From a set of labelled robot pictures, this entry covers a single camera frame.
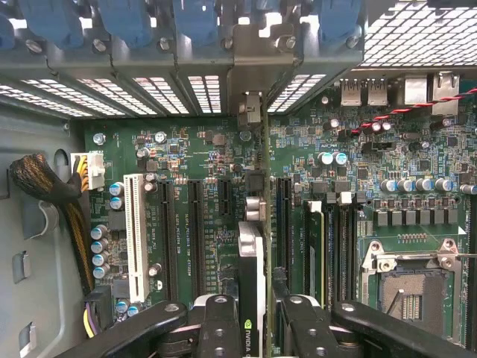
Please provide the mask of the RAM slot bank with stick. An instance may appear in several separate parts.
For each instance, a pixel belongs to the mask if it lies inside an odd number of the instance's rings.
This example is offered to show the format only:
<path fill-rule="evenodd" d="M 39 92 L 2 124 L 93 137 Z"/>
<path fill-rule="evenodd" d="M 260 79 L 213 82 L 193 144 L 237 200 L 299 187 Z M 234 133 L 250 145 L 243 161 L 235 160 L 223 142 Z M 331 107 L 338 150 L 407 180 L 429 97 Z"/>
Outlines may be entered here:
<path fill-rule="evenodd" d="M 328 192 L 304 203 L 303 287 L 324 309 L 356 296 L 360 208 L 351 192 Z"/>

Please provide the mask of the long black expansion slot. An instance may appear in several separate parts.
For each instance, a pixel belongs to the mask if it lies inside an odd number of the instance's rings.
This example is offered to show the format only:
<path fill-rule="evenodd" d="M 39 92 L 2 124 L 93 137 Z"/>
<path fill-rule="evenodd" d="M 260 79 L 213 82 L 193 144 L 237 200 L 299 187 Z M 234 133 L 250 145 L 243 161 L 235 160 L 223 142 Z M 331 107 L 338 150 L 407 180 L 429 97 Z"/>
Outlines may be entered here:
<path fill-rule="evenodd" d="M 206 255 L 203 218 L 203 182 L 188 180 L 189 240 L 191 247 L 192 294 L 206 294 Z"/>
<path fill-rule="evenodd" d="M 285 269 L 286 282 L 292 286 L 293 230 L 291 178 L 276 180 L 277 265 Z"/>
<path fill-rule="evenodd" d="M 158 200 L 165 295 L 167 299 L 176 301 L 178 299 L 177 231 L 174 210 L 174 186 L 171 180 L 160 180 L 158 182 Z"/>

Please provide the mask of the CPU socket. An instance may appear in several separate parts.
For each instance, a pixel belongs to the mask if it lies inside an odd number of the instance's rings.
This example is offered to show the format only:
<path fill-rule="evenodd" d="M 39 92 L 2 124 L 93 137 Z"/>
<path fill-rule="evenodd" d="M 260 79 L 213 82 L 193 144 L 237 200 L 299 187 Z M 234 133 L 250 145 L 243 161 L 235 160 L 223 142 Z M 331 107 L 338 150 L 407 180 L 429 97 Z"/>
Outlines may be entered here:
<path fill-rule="evenodd" d="M 359 301 L 405 323 L 461 344 L 463 270 L 456 241 L 439 248 L 386 251 L 374 239 L 361 263 Z"/>

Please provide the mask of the white expansion slot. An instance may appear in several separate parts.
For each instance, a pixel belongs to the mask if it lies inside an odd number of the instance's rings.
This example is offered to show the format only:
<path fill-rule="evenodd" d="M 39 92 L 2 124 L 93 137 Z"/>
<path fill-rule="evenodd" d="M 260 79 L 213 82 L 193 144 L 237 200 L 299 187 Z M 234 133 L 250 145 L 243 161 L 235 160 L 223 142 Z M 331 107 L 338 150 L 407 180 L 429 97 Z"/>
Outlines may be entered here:
<path fill-rule="evenodd" d="M 130 300 L 144 303 L 150 293 L 144 177 L 129 174 L 123 180 Z"/>

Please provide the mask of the short black expansion slot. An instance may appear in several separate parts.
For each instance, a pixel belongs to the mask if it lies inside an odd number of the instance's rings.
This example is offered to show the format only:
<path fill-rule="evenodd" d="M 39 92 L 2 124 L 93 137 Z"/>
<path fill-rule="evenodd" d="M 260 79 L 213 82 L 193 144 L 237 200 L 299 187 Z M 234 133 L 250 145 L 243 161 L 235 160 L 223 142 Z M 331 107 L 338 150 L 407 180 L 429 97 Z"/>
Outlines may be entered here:
<path fill-rule="evenodd" d="M 232 214 L 232 184 L 230 179 L 218 180 L 218 204 L 219 214 L 229 216 Z"/>

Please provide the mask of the RAM slot bank with lever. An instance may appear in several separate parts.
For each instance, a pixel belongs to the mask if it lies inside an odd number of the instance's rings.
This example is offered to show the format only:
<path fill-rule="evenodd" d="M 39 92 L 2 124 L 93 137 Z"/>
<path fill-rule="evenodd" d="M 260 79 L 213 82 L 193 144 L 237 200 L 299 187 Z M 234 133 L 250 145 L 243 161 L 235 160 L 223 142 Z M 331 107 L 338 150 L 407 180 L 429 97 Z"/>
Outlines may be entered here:
<path fill-rule="evenodd" d="M 467 195 L 465 206 L 467 253 L 476 254 L 467 258 L 466 349 L 477 353 L 477 195 Z"/>

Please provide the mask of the thin socket locking lever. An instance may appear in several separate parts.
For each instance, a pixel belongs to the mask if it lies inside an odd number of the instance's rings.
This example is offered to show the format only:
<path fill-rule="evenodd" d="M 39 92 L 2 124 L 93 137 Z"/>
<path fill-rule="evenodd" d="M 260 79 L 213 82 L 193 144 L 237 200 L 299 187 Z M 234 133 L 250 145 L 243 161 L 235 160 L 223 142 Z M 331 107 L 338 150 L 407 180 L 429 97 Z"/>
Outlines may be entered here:
<path fill-rule="evenodd" d="M 459 260 L 461 258 L 477 259 L 477 254 L 454 253 L 451 251 L 430 251 L 422 253 L 384 253 L 377 254 L 376 260 L 425 260 L 436 259 L 437 261 Z"/>

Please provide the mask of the green motherboard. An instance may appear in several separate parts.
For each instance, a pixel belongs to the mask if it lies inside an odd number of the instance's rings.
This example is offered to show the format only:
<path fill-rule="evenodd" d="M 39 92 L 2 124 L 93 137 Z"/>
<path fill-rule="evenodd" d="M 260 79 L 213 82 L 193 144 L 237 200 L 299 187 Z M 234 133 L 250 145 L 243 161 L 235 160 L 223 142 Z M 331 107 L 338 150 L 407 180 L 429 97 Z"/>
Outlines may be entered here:
<path fill-rule="evenodd" d="M 440 73 L 432 85 L 451 91 L 436 105 L 380 121 L 378 107 L 347 107 L 337 87 L 326 90 L 293 116 L 269 117 L 271 179 L 271 262 L 290 292 L 303 287 L 304 219 L 307 200 L 328 192 L 351 192 L 361 205 L 357 215 L 356 284 L 359 301 L 361 263 L 368 245 L 379 240 L 386 251 L 424 251 L 446 237 L 467 254 L 467 195 L 477 195 L 477 80 Z M 239 222 L 244 218 L 245 174 L 258 146 L 235 119 L 199 118 L 119 120 L 86 126 L 86 147 L 104 155 L 105 188 L 89 196 L 92 255 L 97 281 L 110 291 L 114 323 L 167 299 L 159 228 L 158 182 L 171 180 L 177 231 L 178 301 L 192 294 L 188 180 L 203 182 L 206 294 L 239 296 Z M 124 175 L 144 177 L 150 293 L 144 303 L 129 292 Z M 291 178 L 292 286 L 277 265 L 276 180 Z M 230 179 L 232 214 L 221 216 L 218 180 Z M 467 258 L 462 297 L 466 344 Z"/>

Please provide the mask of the white power connector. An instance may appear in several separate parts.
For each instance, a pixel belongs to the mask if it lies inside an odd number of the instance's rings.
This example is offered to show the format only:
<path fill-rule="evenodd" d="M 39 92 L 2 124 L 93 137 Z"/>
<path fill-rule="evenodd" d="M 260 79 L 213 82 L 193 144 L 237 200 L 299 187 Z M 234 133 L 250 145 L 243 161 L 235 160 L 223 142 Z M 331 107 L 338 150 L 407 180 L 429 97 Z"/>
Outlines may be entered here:
<path fill-rule="evenodd" d="M 80 179 L 81 192 L 103 189 L 106 169 L 102 153 L 71 153 L 72 174 Z"/>

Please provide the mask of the open black PC case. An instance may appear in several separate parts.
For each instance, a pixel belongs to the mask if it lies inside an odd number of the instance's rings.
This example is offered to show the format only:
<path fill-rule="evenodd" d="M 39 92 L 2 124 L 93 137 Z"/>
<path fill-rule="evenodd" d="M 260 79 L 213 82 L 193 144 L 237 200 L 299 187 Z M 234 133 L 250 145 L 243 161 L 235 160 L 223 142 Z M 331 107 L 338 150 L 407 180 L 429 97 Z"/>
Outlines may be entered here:
<path fill-rule="evenodd" d="M 215 0 L 218 38 L 202 47 L 176 30 L 173 0 L 145 0 L 152 41 L 141 48 L 106 31 L 98 0 L 73 2 L 83 45 L 62 50 L 30 31 L 19 0 L 0 0 L 16 41 L 0 51 L 0 358 L 55 358 L 121 323 L 92 255 L 89 196 L 106 184 L 81 192 L 70 154 L 98 153 L 86 147 L 94 122 L 237 121 L 227 85 L 235 25 L 263 37 L 294 27 L 294 63 L 268 94 L 268 121 L 332 87 L 347 107 L 378 107 L 376 121 L 432 104 L 446 114 L 438 101 L 451 83 L 438 89 L 435 77 L 477 80 L 477 0 L 361 0 L 361 34 L 332 45 L 319 41 L 320 0 Z M 285 351 L 282 299 L 320 304 L 267 278 L 264 358 L 297 358 Z"/>

